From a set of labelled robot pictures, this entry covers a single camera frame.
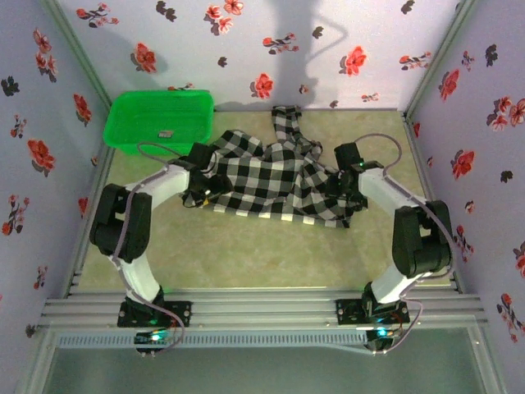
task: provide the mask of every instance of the white robotic arm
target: white robotic arm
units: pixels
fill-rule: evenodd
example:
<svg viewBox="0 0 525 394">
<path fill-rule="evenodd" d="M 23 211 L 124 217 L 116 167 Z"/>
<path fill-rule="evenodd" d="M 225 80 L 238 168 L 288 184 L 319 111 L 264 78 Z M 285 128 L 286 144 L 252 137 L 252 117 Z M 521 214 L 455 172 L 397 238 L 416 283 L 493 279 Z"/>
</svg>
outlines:
<svg viewBox="0 0 525 394">
<path fill-rule="evenodd" d="M 231 183 L 226 176 L 208 178 L 203 174 L 211 156 L 211 148 L 196 144 L 188 158 L 171 161 L 144 181 L 104 188 L 90 240 L 121 271 L 128 284 L 126 302 L 132 309 L 141 309 L 144 313 L 146 305 L 143 300 L 160 306 L 164 302 L 162 288 L 155 280 L 145 254 L 153 209 L 173 195 L 187 190 L 200 196 L 202 202 L 231 191 Z M 427 209 L 421 209 L 420 204 L 409 198 L 413 196 L 402 185 L 387 177 L 381 164 L 364 162 L 355 143 L 338 147 L 336 157 L 341 171 L 329 180 L 326 194 L 337 197 L 346 195 L 362 208 L 367 207 L 368 199 L 372 199 L 394 219 L 393 262 L 383 275 L 367 285 L 363 293 L 366 316 L 382 315 L 399 307 L 399 299 L 407 287 L 446 267 L 450 263 L 450 248 L 445 236 L 425 214 Z M 115 256 L 124 224 L 116 215 L 125 212 L 132 190 L 135 192 L 125 219 L 128 221 L 126 237 L 118 256 Z M 428 202 L 421 197 L 418 200 L 450 232 L 446 205 L 440 201 Z M 420 227 L 430 230 L 430 235 L 422 236 Z M 157 311 L 150 312 L 144 315 L 143 322 L 158 316 Z"/>
</svg>

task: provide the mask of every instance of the green basket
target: green basket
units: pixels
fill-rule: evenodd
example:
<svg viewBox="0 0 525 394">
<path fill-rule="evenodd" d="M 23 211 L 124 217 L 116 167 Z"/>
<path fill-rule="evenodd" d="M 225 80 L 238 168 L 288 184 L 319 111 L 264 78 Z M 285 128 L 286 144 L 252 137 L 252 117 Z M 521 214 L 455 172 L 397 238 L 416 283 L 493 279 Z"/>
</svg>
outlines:
<svg viewBox="0 0 525 394">
<path fill-rule="evenodd" d="M 127 154 L 137 154 L 139 142 L 155 142 L 187 154 L 195 142 L 205 144 L 212 134 L 213 98 L 206 90 L 127 92 L 112 105 L 104 142 Z M 150 154 L 168 151 L 144 146 Z"/>
</svg>

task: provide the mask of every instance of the black and white checkered shirt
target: black and white checkered shirt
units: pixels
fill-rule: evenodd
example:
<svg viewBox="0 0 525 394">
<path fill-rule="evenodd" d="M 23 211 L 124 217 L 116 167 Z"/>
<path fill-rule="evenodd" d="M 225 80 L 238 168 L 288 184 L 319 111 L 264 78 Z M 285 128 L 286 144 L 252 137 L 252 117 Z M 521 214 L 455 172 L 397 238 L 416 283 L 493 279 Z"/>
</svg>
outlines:
<svg viewBox="0 0 525 394">
<path fill-rule="evenodd" d="M 217 150 L 207 176 L 226 174 L 234 191 L 203 208 L 239 216 L 348 227 L 355 204 L 325 196 L 328 177 L 337 170 L 317 161 L 322 146 L 300 133 L 300 116 L 297 107 L 273 108 L 275 144 L 266 146 L 239 130 L 226 131 L 214 142 Z M 185 206 L 195 206 L 190 193 L 182 199 Z"/>
</svg>

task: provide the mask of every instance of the aluminum frame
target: aluminum frame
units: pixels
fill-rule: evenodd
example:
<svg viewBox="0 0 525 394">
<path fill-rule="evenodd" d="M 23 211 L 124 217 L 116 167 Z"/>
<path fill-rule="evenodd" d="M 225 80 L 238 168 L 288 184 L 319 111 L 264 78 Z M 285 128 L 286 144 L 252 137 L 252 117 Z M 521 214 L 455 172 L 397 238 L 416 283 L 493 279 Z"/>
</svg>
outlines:
<svg viewBox="0 0 525 394">
<path fill-rule="evenodd" d="M 66 36 L 73 53 L 79 58 L 92 85 L 101 99 L 109 107 L 110 100 L 100 83 L 94 69 L 82 50 L 72 28 L 63 16 L 62 10 L 53 0 L 41 0 Z M 466 0 L 462 3 L 455 20 L 450 25 L 447 35 L 441 44 L 438 56 L 429 72 L 412 97 L 410 104 L 402 114 L 405 130 L 413 152 L 416 168 L 427 198 L 435 195 L 428 180 L 426 166 L 418 156 L 413 140 L 410 115 L 423 95 L 428 81 L 437 64 L 445 56 L 459 27 L 466 20 L 477 0 Z M 102 192 L 111 166 L 114 149 L 103 148 L 99 157 L 99 170 L 89 199 L 96 202 Z M 47 375 L 53 364 L 54 351 L 63 345 L 65 336 L 94 336 L 96 334 L 113 335 L 120 333 L 134 335 L 137 329 L 116 327 L 116 316 L 124 291 L 92 292 L 81 291 L 78 287 L 85 255 L 89 246 L 89 229 L 94 219 L 92 210 L 81 229 L 75 244 L 71 264 L 70 281 L 63 289 L 64 299 L 48 300 L 43 309 L 39 323 L 39 346 L 36 349 L 33 364 L 27 369 L 16 392 L 24 394 L 40 393 L 44 389 Z M 490 394 L 505 393 L 500 371 L 494 364 L 483 326 L 486 316 L 477 295 L 462 294 L 461 278 L 451 278 L 450 286 L 416 287 L 409 293 L 409 299 L 419 299 L 425 306 L 420 324 L 415 329 L 424 328 L 467 328 L 471 339 L 473 354 L 482 376 L 486 392 Z M 166 294 L 167 300 L 190 300 L 193 305 L 193 316 L 188 334 L 213 337 L 229 333 L 235 335 L 271 335 L 273 332 L 309 333 L 325 335 L 334 332 L 355 335 L 358 340 L 363 329 L 370 326 L 338 326 L 335 311 L 335 300 L 339 298 L 359 298 L 360 291 L 334 290 L 326 288 L 307 289 L 207 289 L 181 290 Z M 409 303 L 409 312 L 414 316 L 416 310 Z"/>
</svg>

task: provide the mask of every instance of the cable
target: cable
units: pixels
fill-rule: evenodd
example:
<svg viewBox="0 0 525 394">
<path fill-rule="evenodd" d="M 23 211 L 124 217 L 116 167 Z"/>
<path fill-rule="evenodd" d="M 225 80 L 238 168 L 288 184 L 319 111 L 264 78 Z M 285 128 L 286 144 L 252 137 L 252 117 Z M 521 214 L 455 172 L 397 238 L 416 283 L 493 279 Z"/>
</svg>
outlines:
<svg viewBox="0 0 525 394">
<path fill-rule="evenodd" d="M 398 315 L 398 314 L 391 314 L 392 317 L 394 317 L 398 323 L 399 323 L 399 327 L 396 328 L 395 330 L 393 330 L 393 332 L 401 332 L 403 333 L 403 319 Z"/>
<path fill-rule="evenodd" d="M 337 350 L 344 350 L 348 351 L 349 353 L 359 353 L 361 355 L 375 355 L 375 351 L 370 351 L 367 348 L 360 348 L 360 347 L 353 347 L 353 346 L 345 346 L 345 345 L 337 345 L 335 343 L 327 343 L 325 345 L 320 345 L 319 347 L 327 347 L 328 349 L 337 349 Z"/>
<path fill-rule="evenodd" d="M 448 277 L 454 271 L 455 262 L 456 262 L 456 256 L 455 256 L 454 241 L 452 240 L 452 236 L 449 234 L 449 231 L 447 230 L 447 228 L 445 227 L 443 222 L 422 201 L 420 201 L 414 195 L 412 195 L 411 193 L 406 191 L 404 188 L 399 186 L 397 183 L 395 183 L 394 180 L 392 180 L 392 178 L 390 178 L 390 176 L 388 175 L 388 170 L 390 170 L 393 166 L 395 166 L 397 163 L 399 163 L 399 161 L 401 160 L 401 157 L 403 155 L 403 149 L 401 148 L 401 144 L 399 143 L 399 141 L 396 140 L 394 137 L 392 137 L 390 135 L 387 135 L 387 134 L 371 133 L 371 134 L 366 134 L 366 135 L 363 135 L 363 136 L 357 138 L 354 141 L 354 143 L 357 144 L 360 140 L 364 140 L 364 139 L 369 138 L 369 137 L 383 137 L 383 138 L 386 138 L 386 139 L 392 141 L 395 144 L 395 146 L 398 149 L 398 156 L 392 163 L 390 163 L 388 166 L 386 166 L 383 169 L 383 177 L 384 177 L 385 181 L 390 186 L 392 186 L 394 189 L 399 191 L 402 195 L 404 195 L 409 201 L 413 201 L 415 204 L 417 204 L 427 214 L 427 216 L 430 219 L 432 219 L 432 221 L 438 226 L 438 228 L 441 230 L 441 232 L 445 236 L 445 238 L 447 240 L 447 243 L 449 244 L 449 249 L 450 249 L 450 263 L 449 263 L 449 266 L 448 266 L 448 268 L 447 268 L 445 273 L 443 273 L 441 275 L 435 275 L 435 276 L 433 275 L 433 276 L 430 276 L 430 277 L 421 278 L 421 280 L 412 282 L 410 285 L 405 287 L 403 289 L 403 291 L 401 291 L 401 294 L 399 295 L 399 299 L 401 301 L 403 301 L 403 302 L 406 302 L 407 304 L 408 303 L 413 303 L 413 304 L 419 305 L 419 311 L 416 314 L 416 317 L 410 323 L 409 327 L 401 334 L 401 337 L 399 338 L 399 340 L 392 347 L 390 347 L 389 349 L 381 351 L 381 353 L 386 354 L 386 353 L 389 353 L 389 352 L 393 351 L 395 348 L 400 346 L 401 343 L 404 342 L 406 337 L 412 331 L 413 326 L 418 322 L 418 320 L 419 320 L 419 318 L 421 316 L 421 313 L 423 312 L 423 304 L 422 304 L 422 302 L 419 301 L 419 300 L 407 300 L 405 298 L 407 293 L 414 286 L 416 286 L 418 283 L 423 282 L 425 280 L 436 280 L 436 279 L 441 279 L 443 277 Z"/>
<path fill-rule="evenodd" d="M 164 149 L 164 150 L 166 150 L 166 151 L 168 151 L 170 153 L 173 153 L 175 156 L 178 156 L 178 157 L 182 156 L 182 154 L 177 152 L 176 150 L 173 150 L 173 149 L 168 148 L 167 146 L 164 146 L 164 145 L 161 145 L 161 144 L 157 144 L 156 142 L 139 142 L 137 144 L 137 150 L 139 151 L 140 154 L 142 154 L 146 158 L 151 158 L 152 160 L 155 160 L 156 162 L 162 163 L 165 166 L 168 165 L 168 161 L 167 160 L 163 160 L 163 159 L 159 158 L 158 156 L 155 156 L 154 154 L 150 154 L 150 153 L 144 152 L 143 149 L 142 149 L 142 147 L 144 145 L 149 145 L 149 146 L 154 146 L 156 148 Z"/>
<path fill-rule="evenodd" d="M 204 175 L 209 174 L 215 169 L 215 166 L 217 165 L 217 153 L 215 151 L 213 151 L 213 157 L 215 158 L 215 161 L 213 162 L 213 165 L 209 170 L 203 172 Z"/>
<path fill-rule="evenodd" d="M 165 149 L 167 151 L 169 151 L 170 153 L 173 153 L 173 154 L 176 154 L 178 156 L 180 156 L 180 153 L 176 152 L 175 150 L 173 149 L 169 149 L 168 147 L 166 146 L 163 146 L 163 145 L 160 145 L 160 144 L 156 144 L 154 142 L 141 142 L 139 144 L 137 144 L 137 150 L 143 154 L 143 156 L 147 157 L 147 158 L 151 158 L 152 160 L 155 160 L 155 161 L 158 161 L 162 164 L 164 164 L 164 168 L 158 172 L 158 173 L 155 173 L 149 177 L 147 177 L 146 179 L 144 179 L 143 181 L 141 181 L 140 183 L 138 183 L 137 185 L 135 185 L 135 187 L 131 190 L 130 194 L 128 195 L 128 198 L 127 198 L 127 201 L 126 201 L 126 210 L 124 212 L 124 222 L 122 223 L 122 230 L 121 230 L 121 234 L 119 235 L 119 238 L 118 238 L 118 242 L 116 243 L 116 248 L 115 248 L 115 251 L 113 252 L 113 256 L 112 256 L 112 262 L 116 265 L 116 269 L 117 271 L 119 272 L 119 276 L 121 277 L 121 280 L 124 282 L 124 286 L 126 287 L 126 290 L 136 299 L 138 300 L 139 302 L 141 302 L 142 304 L 145 304 L 147 305 L 148 307 L 152 308 L 152 309 L 155 309 L 163 314 L 166 314 L 167 316 L 169 316 L 171 319 L 172 319 L 172 322 L 177 322 L 179 325 L 180 325 L 180 335 L 179 337 L 173 341 L 173 343 L 171 343 L 169 346 L 159 350 L 157 352 L 157 354 L 160 354 L 164 351 L 168 351 L 170 349 L 173 349 L 175 346 L 177 346 L 178 344 L 180 344 L 183 340 L 184 340 L 184 337 L 185 337 L 185 325 L 184 323 L 182 322 L 182 320 L 179 318 L 179 316 L 177 316 L 176 314 L 174 314 L 173 312 L 171 312 L 170 310 L 168 309 L 165 309 L 165 308 L 162 308 L 160 306 L 157 306 L 149 301 L 147 301 L 145 298 L 143 298 L 142 296 L 138 295 L 135 290 L 133 290 L 133 288 L 131 287 L 131 285 L 128 283 L 127 279 L 126 279 L 126 276 L 124 275 L 124 273 L 122 272 L 122 269 L 121 269 L 121 262 L 120 260 L 118 259 L 118 256 L 119 254 L 121 253 L 121 249 L 122 249 L 122 246 L 124 245 L 124 239 L 126 238 L 126 233 L 127 233 L 127 229 L 128 229 L 128 226 L 130 224 L 130 211 L 131 211 L 131 202 L 133 200 L 133 197 L 134 195 L 137 193 L 137 191 L 139 191 L 140 189 L 142 189 L 143 187 L 145 187 L 147 184 L 153 182 L 153 181 L 156 181 L 158 178 L 160 178 L 161 176 L 164 176 L 166 173 L 169 172 L 169 164 L 168 164 L 168 161 L 167 160 L 162 160 L 161 158 L 157 157 L 157 156 L 154 156 L 152 154 L 149 154 L 149 153 L 145 153 L 143 150 L 142 150 L 142 146 L 143 145 L 151 145 L 151 146 L 156 146 L 158 148 L 162 148 L 162 149 Z"/>
</svg>

